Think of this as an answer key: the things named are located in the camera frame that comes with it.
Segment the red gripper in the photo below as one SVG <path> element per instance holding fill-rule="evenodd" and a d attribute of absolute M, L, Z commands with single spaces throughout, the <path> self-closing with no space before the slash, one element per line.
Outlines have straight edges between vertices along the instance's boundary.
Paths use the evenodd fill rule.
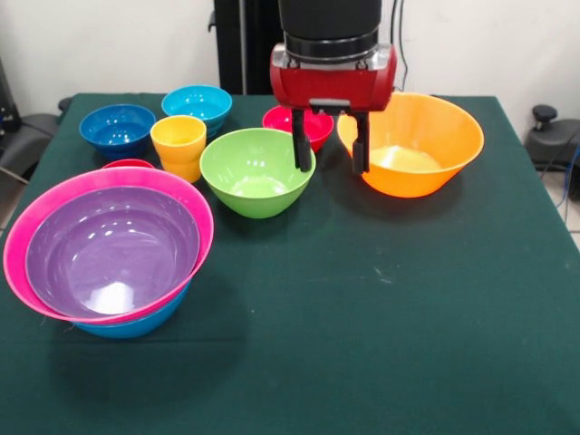
<path fill-rule="evenodd" d="M 358 61 L 321 64 L 300 63 L 277 44 L 270 58 L 270 82 L 279 104 L 295 109 L 344 109 L 354 114 L 357 136 L 353 142 L 353 172 L 370 170 L 368 111 L 388 105 L 397 69 L 394 47 L 381 43 Z M 295 167 L 312 168 L 311 145 L 305 133 L 305 112 L 291 110 Z"/>

